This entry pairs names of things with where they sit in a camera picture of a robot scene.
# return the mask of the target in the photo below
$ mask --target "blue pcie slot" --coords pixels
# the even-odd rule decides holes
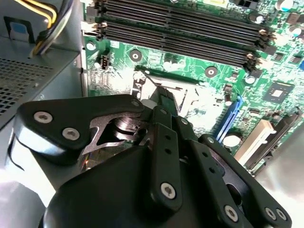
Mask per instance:
[[[217,130],[214,133],[214,137],[217,139],[219,143],[222,143],[227,132],[231,128],[234,120],[236,119],[239,113],[239,109],[242,106],[242,104],[243,104],[242,97],[240,95],[237,95],[237,100],[233,102],[232,105],[229,107],[224,118],[222,119]]]

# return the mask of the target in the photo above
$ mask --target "expansion slot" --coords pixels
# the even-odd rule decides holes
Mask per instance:
[[[266,138],[267,144],[262,144],[256,152],[250,157],[246,162],[245,166],[249,169],[254,168],[254,166],[261,160],[263,157],[271,152],[278,141],[286,134],[286,132],[295,124],[295,122],[302,115],[301,110],[297,110],[291,116],[286,115],[283,119],[274,127],[275,134],[271,134]]]
[[[107,0],[103,3],[101,12],[104,19],[112,17],[142,22],[175,32],[183,31],[261,50],[266,50],[269,46],[270,34],[267,28],[205,12],[193,12],[141,0]]]
[[[227,110],[224,118],[222,119],[217,130],[214,133],[214,137],[218,140],[219,143],[223,141],[227,132],[231,128],[235,118],[239,113],[242,104],[243,104],[243,99],[240,95],[238,95],[237,100],[233,102],[232,105]]]
[[[246,70],[255,67],[254,60],[247,58],[248,54],[254,56],[250,51],[210,44],[182,35],[156,32],[146,28],[134,29],[132,26],[110,21],[107,22],[106,28],[100,28],[100,33],[103,34],[100,38],[109,40],[200,58]]]
[[[268,120],[261,120],[234,155],[234,158],[241,165],[245,165],[273,131],[274,129]]]

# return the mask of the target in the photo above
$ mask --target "capacitor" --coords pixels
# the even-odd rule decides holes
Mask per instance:
[[[251,12],[248,16],[249,20],[256,24],[261,24],[264,21],[264,16],[255,11]]]
[[[290,26],[288,28],[287,33],[289,33],[293,37],[298,37],[302,33],[302,29],[296,25]]]
[[[177,70],[179,68],[179,64],[177,63],[177,60],[176,59],[173,59],[171,61],[172,65],[171,65],[171,69],[172,70]]]
[[[231,104],[232,104],[232,102],[231,102],[230,94],[225,94],[225,105],[230,106]]]
[[[278,0],[277,3],[275,4],[275,8],[277,10],[287,12],[289,11],[294,5],[293,0]]]
[[[96,68],[100,68],[100,64],[101,64],[101,58],[100,57],[97,57],[95,62],[94,62],[94,66]]]
[[[166,71],[170,71],[171,70],[171,61],[169,59],[165,59],[163,64],[162,64],[162,67],[166,70]]]
[[[254,82],[256,81],[256,78],[255,77],[253,77],[253,76],[248,76],[248,77],[246,77],[245,78],[245,82],[247,83],[247,84],[254,84]]]
[[[235,147],[241,143],[242,134],[239,132],[229,132],[223,139],[223,145],[226,147]]]
[[[280,114],[279,114],[279,113],[273,113],[273,114],[272,114],[272,118],[273,118],[274,120],[279,120],[281,117],[280,117]]]
[[[89,51],[94,51],[96,49],[96,45],[89,41],[87,44],[86,44],[86,49],[88,49]]]

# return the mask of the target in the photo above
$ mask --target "connector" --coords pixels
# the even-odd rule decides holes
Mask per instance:
[[[294,112],[291,116],[286,115],[282,120],[274,127],[274,134],[270,134],[267,138],[266,144],[260,145],[256,152],[250,157],[246,162],[245,166],[249,169],[255,167],[255,165],[264,158],[266,154],[277,147],[277,143],[285,136],[288,130],[295,125],[297,120],[302,116],[302,111],[296,107],[297,111]]]
[[[249,160],[254,152],[262,145],[266,138],[273,132],[273,127],[268,120],[261,120],[241,145],[234,158],[241,164]]]
[[[214,133],[214,137],[219,143],[222,143],[222,141],[224,140],[227,132],[231,128],[234,120],[236,119],[242,104],[242,97],[240,95],[237,95],[237,100],[233,102],[232,105],[229,107],[224,118],[222,119],[222,122],[219,124],[217,130]]]
[[[89,23],[86,21],[80,22],[81,30],[83,30],[84,32],[93,32],[97,29],[97,26],[97,23]]]

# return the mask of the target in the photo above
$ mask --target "blue label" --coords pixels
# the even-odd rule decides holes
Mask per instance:
[[[27,34],[27,27],[25,25],[15,23],[15,22],[11,22],[10,26],[11,26],[11,29],[14,32]]]

